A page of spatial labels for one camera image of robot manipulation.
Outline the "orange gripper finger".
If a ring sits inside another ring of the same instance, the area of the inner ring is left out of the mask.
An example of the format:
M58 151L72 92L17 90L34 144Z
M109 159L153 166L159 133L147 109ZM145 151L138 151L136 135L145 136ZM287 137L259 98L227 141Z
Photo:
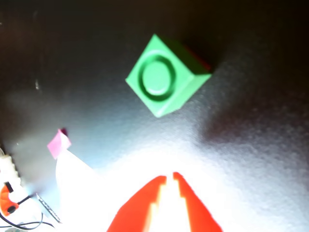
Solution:
M192 232L222 232L222 228L212 217L203 202L197 197L185 178L178 172L173 173L173 179L177 180L180 195L185 198Z
M107 231L143 232L148 220L150 205L157 201L160 186L166 176L158 176L138 190L117 212Z

